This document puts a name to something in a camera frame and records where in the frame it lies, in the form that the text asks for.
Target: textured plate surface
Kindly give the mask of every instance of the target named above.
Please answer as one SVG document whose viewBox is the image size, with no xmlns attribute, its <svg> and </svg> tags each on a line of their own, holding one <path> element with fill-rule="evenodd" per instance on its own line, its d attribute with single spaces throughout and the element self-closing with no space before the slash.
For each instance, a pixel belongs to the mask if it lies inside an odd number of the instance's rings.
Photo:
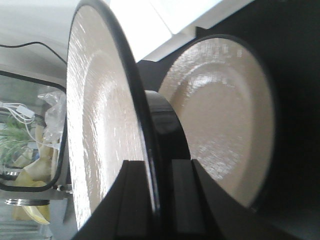
<svg viewBox="0 0 320 240">
<path fill-rule="evenodd" d="M 275 131 L 271 90 L 256 58 L 226 38 L 199 41 L 174 62 L 159 93 L 176 111 L 191 157 L 250 206 L 269 169 Z"/>
<path fill-rule="evenodd" d="M 67 111 L 74 207 L 80 228 L 107 194 L 123 160 L 146 159 L 111 30 L 88 5 L 78 10 L 71 27 Z"/>
</svg>

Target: electrical cord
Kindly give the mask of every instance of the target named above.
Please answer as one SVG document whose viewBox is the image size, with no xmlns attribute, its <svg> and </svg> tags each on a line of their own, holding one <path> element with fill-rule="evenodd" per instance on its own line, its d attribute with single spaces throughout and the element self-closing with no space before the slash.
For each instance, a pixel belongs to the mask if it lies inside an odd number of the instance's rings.
<svg viewBox="0 0 320 240">
<path fill-rule="evenodd" d="M 25 114 L 19 112 L 19 109 L 21 108 L 20 106 L 25 107 L 26 109 L 27 106 L 24 105 L 23 103 L 19 102 L 2 102 L 0 101 L 0 108 L 8 110 L 11 115 L 20 123 L 22 124 L 31 124 L 35 120 L 35 116 L 26 116 Z"/>
<path fill-rule="evenodd" d="M 67 65 L 67 61 L 66 60 L 64 60 L 55 50 L 53 50 L 51 47 L 49 47 L 47 44 L 45 44 L 45 43 L 43 43 L 41 41 L 31 41 L 31 42 L 26 42 L 26 43 L 23 43 L 23 44 L 20 44 L 20 45 L 4 45 L 4 44 L 0 44 L 0 47 L 9 48 L 9 49 L 17 49 L 17 48 L 22 48 L 22 47 L 33 45 L 33 44 L 39 44 L 39 45 L 42 45 L 42 46 L 46 47 L 54 55 L 56 55 L 64 64 Z"/>
<path fill-rule="evenodd" d="M 29 134 L 30 138 L 34 140 L 36 143 L 47 146 L 49 148 L 54 148 L 59 150 L 60 144 L 59 143 L 52 143 L 52 144 L 45 144 L 43 142 L 37 141 L 31 134 L 28 125 L 32 124 L 35 120 L 35 113 L 28 109 L 28 107 L 19 102 L 2 102 L 0 101 L 0 108 L 8 110 L 11 115 L 20 123 L 25 125 L 25 129 Z"/>
</svg>

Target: plate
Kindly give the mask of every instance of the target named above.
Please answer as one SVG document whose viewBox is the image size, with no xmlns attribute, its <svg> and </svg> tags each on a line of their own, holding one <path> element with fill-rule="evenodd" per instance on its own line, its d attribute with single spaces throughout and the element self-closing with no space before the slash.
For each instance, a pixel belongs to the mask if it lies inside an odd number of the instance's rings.
<svg viewBox="0 0 320 240">
<path fill-rule="evenodd" d="M 254 54 L 223 36 L 186 49 L 159 93 L 176 111 L 191 157 L 249 207 L 267 175 L 275 135 L 269 80 Z"/>
<path fill-rule="evenodd" d="M 125 36 L 103 2 L 81 1 L 67 58 L 67 126 L 74 208 L 80 229 L 118 176 L 123 160 L 158 157 L 146 95 Z M 155 174 L 149 171 L 153 212 Z"/>
</svg>

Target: plastic bag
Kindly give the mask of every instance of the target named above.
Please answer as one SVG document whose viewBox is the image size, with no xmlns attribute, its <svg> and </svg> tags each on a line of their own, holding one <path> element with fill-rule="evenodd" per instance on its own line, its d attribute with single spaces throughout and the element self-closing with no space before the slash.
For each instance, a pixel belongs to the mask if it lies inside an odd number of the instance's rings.
<svg viewBox="0 0 320 240">
<path fill-rule="evenodd" d="M 46 101 L 52 107 L 45 115 L 46 128 L 43 131 L 43 138 L 48 142 L 58 141 L 62 136 L 67 114 L 67 97 L 62 91 L 53 91 L 38 95 L 38 98 Z"/>
</svg>

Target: black cable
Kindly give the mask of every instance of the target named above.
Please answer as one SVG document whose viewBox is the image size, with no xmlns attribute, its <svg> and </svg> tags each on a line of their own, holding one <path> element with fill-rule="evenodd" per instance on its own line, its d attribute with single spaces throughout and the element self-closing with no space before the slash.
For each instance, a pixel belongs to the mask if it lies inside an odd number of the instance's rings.
<svg viewBox="0 0 320 240">
<path fill-rule="evenodd" d="M 33 45 L 33 44 L 40 44 L 40 45 L 46 47 L 46 48 L 49 49 L 54 55 L 56 55 L 64 64 L 67 64 L 67 61 L 64 60 L 55 50 L 53 50 L 51 47 L 49 47 L 48 45 L 46 45 L 45 43 L 43 43 L 43 42 L 41 42 L 41 41 L 31 41 L 31 42 L 27 42 L 27 43 L 20 44 L 20 45 L 4 45 L 4 44 L 0 44 L 0 47 L 2 47 L 2 48 L 9 48 L 9 49 L 16 49 L 16 48 L 21 48 L 21 47 Z"/>
</svg>

